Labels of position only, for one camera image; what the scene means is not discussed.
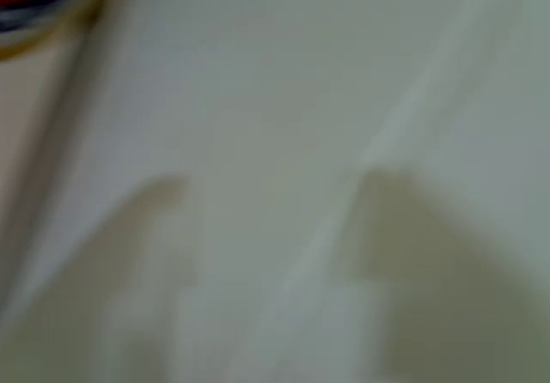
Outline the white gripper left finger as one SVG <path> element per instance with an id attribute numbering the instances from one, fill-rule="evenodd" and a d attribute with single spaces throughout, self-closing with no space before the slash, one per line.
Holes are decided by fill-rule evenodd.
<path id="1" fill-rule="evenodd" d="M 177 296 L 193 279 L 185 178 L 121 204 L 1 335 L 4 382 L 165 382 Z"/>

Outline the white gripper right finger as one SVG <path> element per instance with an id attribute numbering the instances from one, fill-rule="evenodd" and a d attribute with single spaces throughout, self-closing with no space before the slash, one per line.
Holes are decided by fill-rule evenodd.
<path id="1" fill-rule="evenodd" d="M 354 213 L 351 271 L 388 304 L 382 377 L 548 381 L 549 312 L 483 234 L 403 174 L 368 173 Z"/>

